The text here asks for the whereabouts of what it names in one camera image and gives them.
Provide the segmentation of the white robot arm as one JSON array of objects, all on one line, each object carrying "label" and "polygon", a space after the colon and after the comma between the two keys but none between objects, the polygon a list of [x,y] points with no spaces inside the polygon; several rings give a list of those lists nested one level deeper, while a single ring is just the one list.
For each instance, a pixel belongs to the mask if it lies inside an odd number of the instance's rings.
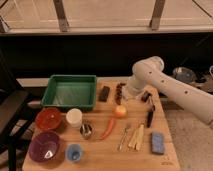
[{"label": "white robot arm", "polygon": [[123,96],[136,97],[146,85],[151,85],[213,129],[213,95],[167,76],[163,69],[164,61],[158,56],[136,62]]}]

